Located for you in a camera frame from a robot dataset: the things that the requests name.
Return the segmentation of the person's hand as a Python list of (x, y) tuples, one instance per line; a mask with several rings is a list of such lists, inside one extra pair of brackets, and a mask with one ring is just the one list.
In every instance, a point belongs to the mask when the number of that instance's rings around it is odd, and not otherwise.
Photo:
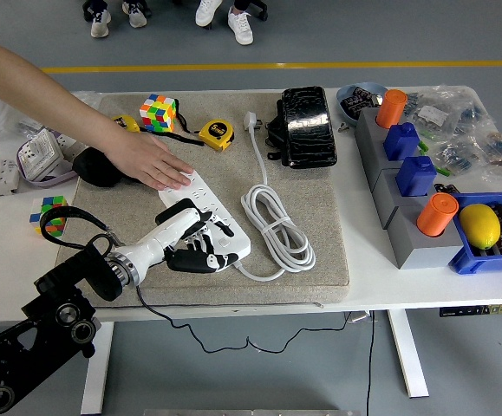
[(121, 172), (154, 190), (180, 189), (190, 184), (186, 175), (193, 173), (192, 167), (148, 133), (120, 130), (102, 151)]

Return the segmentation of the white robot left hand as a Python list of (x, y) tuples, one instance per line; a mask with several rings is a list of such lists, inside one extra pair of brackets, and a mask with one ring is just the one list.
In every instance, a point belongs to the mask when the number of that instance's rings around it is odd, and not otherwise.
[(212, 211), (201, 211), (183, 199), (155, 219), (157, 227), (137, 244), (110, 253), (122, 279), (138, 286), (148, 270), (165, 262), (169, 269), (188, 273), (215, 273), (251, 252), (250, 239), (238, 224), (229, 224)]

